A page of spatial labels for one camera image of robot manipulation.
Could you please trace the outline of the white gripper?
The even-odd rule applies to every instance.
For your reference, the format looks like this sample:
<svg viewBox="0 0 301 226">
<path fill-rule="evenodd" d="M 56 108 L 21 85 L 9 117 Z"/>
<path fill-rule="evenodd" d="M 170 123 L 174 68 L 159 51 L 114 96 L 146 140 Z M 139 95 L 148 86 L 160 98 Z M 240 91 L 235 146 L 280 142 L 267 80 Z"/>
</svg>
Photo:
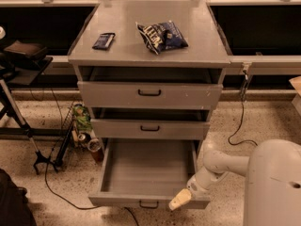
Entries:
<svg viewBox="0 0 301 226">
<path fill-rule="evenodd" d="M 208 190 L 197 181 L 196 176 L 192 176 L 188 180 L 186 187 L 187 188 L 182 189 L 168 204 L 171 211 L 189 203 L 192 198 L 203 197 L 208 193 Z"/>
</svg>

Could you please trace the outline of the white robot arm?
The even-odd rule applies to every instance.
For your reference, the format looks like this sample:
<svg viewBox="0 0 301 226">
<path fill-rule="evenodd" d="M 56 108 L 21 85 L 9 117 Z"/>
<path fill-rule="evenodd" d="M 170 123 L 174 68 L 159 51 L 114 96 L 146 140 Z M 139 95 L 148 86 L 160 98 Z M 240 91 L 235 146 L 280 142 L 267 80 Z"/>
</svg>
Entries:
<svg viewBox="0 0 301 226">
<path fill-rule="evenodd" d="M 232 172 L 246 178 L 244 226 L 301 226 L 301 145 L 269 139 L 249 156 L 210 150 L 203 166 L 169 203 L 175 210 Z"/>
</svg>

